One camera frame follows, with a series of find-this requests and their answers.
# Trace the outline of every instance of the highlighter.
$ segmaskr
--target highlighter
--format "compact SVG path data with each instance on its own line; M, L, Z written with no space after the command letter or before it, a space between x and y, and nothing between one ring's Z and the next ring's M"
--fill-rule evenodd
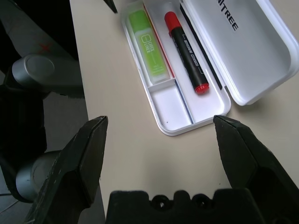
M129 22L152 84L170 79L156 36L145 11L139 10L131 13Z

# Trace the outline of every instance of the table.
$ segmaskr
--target table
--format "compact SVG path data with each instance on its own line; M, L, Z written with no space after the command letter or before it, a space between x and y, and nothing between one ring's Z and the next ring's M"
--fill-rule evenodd
M114 0L117 9L132 0ZM299 40L298 0L272 0ZM139 78L120 14L103 0L71 0L89 119L107 115L109 125L100 187L105 212L114 190L145 190L173 197L213 197L230 188L214 125L176 137L163 134L154 119ZM251 127L299 186L299 75L250 106L232 100L228 116Z

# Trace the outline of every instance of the red marker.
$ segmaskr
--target red marker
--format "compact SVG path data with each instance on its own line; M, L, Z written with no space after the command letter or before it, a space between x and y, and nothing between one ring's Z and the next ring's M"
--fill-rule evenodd
M189 75L194 91L197 94L205 93L209 89L209 82L206 79L176 14L174 12L168 12L165 15L165 22L169 29L169 35L172 37Z

